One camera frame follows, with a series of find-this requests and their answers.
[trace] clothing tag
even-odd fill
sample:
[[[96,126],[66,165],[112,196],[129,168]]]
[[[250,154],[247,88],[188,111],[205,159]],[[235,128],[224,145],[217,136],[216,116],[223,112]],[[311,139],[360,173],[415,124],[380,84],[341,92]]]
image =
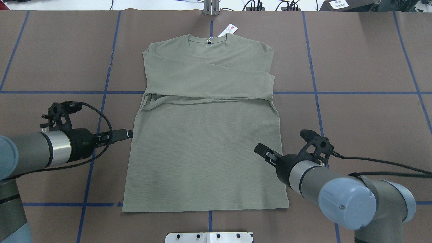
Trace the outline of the clothing tag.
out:
[[[228,27],[226,27],[222,33],[220,33],[220,35],[218,35],[217,37],[222,37],[224,35],[226,35],[227,33],[230,34],[234,34],[234,32],[237,30],[238,28],[235,27],[233,24],[229,24]]]
[[[331,1],[330,5],[333,9],[342,9],[349,7],[348,3],[345,0]]]

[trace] white bracket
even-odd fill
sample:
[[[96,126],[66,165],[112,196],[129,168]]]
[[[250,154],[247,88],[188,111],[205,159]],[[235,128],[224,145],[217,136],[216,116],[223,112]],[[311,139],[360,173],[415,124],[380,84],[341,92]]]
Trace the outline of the white bracket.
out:
[[[169,233],[165,243],[254,243],[249,232]]]
[[[219,0],[204,0],[204,15],[219,15]]]

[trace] green t-shirt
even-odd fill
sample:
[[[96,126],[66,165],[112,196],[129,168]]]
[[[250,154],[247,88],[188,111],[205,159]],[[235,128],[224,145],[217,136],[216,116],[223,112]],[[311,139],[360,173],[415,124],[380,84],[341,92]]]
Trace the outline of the green t-shirt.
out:
[[[122,212],[286,208],[258,143],[282,152],[273,49],[227,34],[184,35],[143,52]]]

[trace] white floor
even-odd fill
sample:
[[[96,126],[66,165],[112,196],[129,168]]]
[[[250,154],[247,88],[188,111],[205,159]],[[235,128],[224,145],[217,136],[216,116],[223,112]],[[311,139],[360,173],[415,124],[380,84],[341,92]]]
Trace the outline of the white floor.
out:
[[[318,0],[321,7],[324,0]],[[230,8],[241,11],[247,0],[221,0],[220,8]],[[264,0],[263,7],[266,11],[274,11],[280,0]],[[31,0],[17,3],[6,2],[11,10],[109,10],[111,0]],[[302,11],[317,11],[315,0],[300,0],[298,2]],[[128,8],[138,10],[191,10],[203,9],[203,3],[197,0],[114,0],[113,10]],[[432,13],[431,5],[417,4],[417,9]]]

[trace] red object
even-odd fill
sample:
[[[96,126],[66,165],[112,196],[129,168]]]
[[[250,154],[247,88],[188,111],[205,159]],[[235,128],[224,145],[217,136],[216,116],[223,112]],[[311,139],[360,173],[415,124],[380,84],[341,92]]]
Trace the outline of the red object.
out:
[[[0,10],[10,10],[2,1],[0,1]]]

